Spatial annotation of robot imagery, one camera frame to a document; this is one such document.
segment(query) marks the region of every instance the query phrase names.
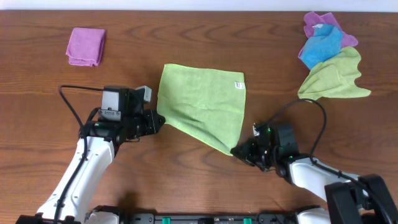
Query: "purple cloth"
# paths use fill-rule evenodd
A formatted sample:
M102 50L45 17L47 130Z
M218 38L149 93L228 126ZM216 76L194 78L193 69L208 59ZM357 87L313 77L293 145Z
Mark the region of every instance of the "purple cloth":
M104 40L105 30L103 29L74 28L67 48L69 64L98 66Z
M308 38L313 36L313 33L314 33L313 26L315 26L317 24L329 24L329 25L336 26L343 32L343 39L341 40L341 48L347 47L347 46L355 47L358 45L358 41L356 40L356 38L353 35L348 35L341 29L335 16L331 12L326 13L322 16L319 16L315 12L309 12L304 16L304 22L306 23L306 25L304 26L304 32ZM300 58L302 52L303 52L303 49L301 49L300 53L298 53L299 58Z

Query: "wooden surface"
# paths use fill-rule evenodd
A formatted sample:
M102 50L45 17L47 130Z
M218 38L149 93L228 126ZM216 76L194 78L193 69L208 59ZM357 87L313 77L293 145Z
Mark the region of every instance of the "wooden surface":
M33 215L50 196L76 148L78 124L61 84L148 85L157 95L163 65L244 72L251 125L297 98L308 69L297 58L304 12L0 11L0 221ZM356 174L377 173L398 202L398 14L335 13L359 40L358 86L366 98L322 98L329 123L315 153ZM106 29L99 67L68 64L74 27ZM82 118L101 94L67 91ZM148 108L156 108L156 97ZM302 152L320 130L309 103L289 109ZM90 208L120 205L159 213L257 213L325 204L273 172L262 173L171 126L124 144L99 182Z

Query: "towel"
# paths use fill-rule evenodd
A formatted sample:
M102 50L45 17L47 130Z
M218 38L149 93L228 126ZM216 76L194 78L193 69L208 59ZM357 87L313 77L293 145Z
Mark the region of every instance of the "towel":
M339 28L319 24L313 37L310 37L304 45L300 59L311 70L316 64L334 57L340 52L343 33Z
M353 35L346 34L343 29L340 27L334 15L329 12L325 15L319 16L315 12L309 12L304 16L304 22L307 24L304 26L305 35L310 38L314 35L314 26L317 24L329 24L336 26L343 32L343 39L341 40L341 48L352 46L355 47L358 45L358 41Z
M232 156L246 101L242 72L167 64L157 96L157 112L166 124Z
M67 47L69 64L93 66L101 61L105 30L74 28Z
M358 63L361 56L353 47L345 47L335 57L313 69L298 90L299 98L317 100L320 97L357 98L369 96L370 90L355 85L361 76Z

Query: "green cloth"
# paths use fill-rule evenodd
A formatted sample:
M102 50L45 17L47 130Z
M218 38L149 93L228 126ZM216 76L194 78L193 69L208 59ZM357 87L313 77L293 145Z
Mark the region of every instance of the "green cloth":
M355 85L361 76L358 63L361 56L353 47L345 47L326 62L320 62L311 69L298 90L299 98L317 100L320 97L357 98L369 96L370 90Z
M166 124L232 156L246 101L242 72L166 64L157 96Z

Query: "blue cloth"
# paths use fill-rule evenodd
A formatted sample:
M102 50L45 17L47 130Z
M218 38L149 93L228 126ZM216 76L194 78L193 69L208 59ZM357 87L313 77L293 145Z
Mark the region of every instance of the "blue cloth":
M341 50L342 31L329 24L318 24L317 26L313 37L310 37L305 43L300 56L309 69L338 55Z

